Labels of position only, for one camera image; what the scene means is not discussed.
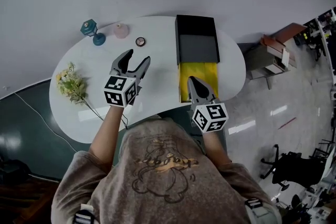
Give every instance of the yellow box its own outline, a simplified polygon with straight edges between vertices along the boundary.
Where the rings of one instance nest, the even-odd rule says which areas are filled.
[[[187,81],[190,76],[198,77],[212,86],[218,97],[217,63],[215,62],[181,62],[178,65],[180,77],[180,102],[190,102]]]

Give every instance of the yellow flower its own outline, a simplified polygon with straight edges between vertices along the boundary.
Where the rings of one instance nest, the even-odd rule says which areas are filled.
[[[57,82],[59,82],[59,81],[61,80],[61,78],[62,78],[61,74],[57,74],[57,75],[56,75],[56,81],[57,81]]]
[[[69,89],[64,89],[64,93],[65,93],[65,94],[71,94],[71,93],[72,93],[72,91],[71,91],[71,90],[69,90]]]

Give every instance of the shelf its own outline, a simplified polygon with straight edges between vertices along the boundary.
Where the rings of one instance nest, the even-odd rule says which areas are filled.
[[[331,71],[331,75],[332,75],[332,84],[335,85],[336,84],[336,76],[333,73],[333,66],[332,66],[332,62],[331,62],[331,57],[330,57],[330,53],[329,53],[329,49],[328,49],[328,42],[326,37],[324,36],[324,31],[322,28],[322,25],[320,24],[319,20],[317,18],[315,18],[315,21],[319,27],[319,32],[321,33],[321,38],[322,38],[322,44],[325,50],[325,55],[327,57],[328,63],[329,63],[329,67],[330,67],[330,71]]]
[[[321,33],[321,31],[320,31],[320,30],[317,30],[317,31],[311,33],[310,35],[311,35],[311,36],[315,36],[315,35],[317,35],[318,33]]]

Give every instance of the teal candle holder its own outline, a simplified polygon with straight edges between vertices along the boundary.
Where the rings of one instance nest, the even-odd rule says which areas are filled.
[[[80,28],[80,31],[85,36],[93,37],[93,44],[95,44],[96,46],[103,45],[106,40],[106,36],[103,33],[97,34],[97,23],[92,19],[84,22],[82,27]]]

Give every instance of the black chair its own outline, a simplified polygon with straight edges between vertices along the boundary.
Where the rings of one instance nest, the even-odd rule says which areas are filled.
[[[327,158],[329,156],[330,150],[332,149],[331,146],[335,144],[333,141],[322,139],[322,143],[319,143],[319,145],[327,145],[327,150],[321,150],[319,148],[315,148],[314,153],[312,156],[309,156],[310,158]]]
[[[273,172],[273,184],[279,184],[282,191],[288,189],[289,185],[284,185],[283,181],[292,181],[300,184],[305,188],[317,184],[323,175],[325,160],[319,158],[303,159],[301,153],[289,152],[282,154],[279,159],[279,146],[277,149],[274,162],[266,162],[261,159],[262,163],[272,165],[272,168],[266,175],[261,175],[261,179],[265,179]]]
[[[307,213],[307,205],[303,205],[296,194],[292,198],[291,205],[292,208],[287,207],[285,209],[286,213],[282,217],[282,223],[296,223],[296,221],[300,221],[303,224],[310,223],[311,216]]]

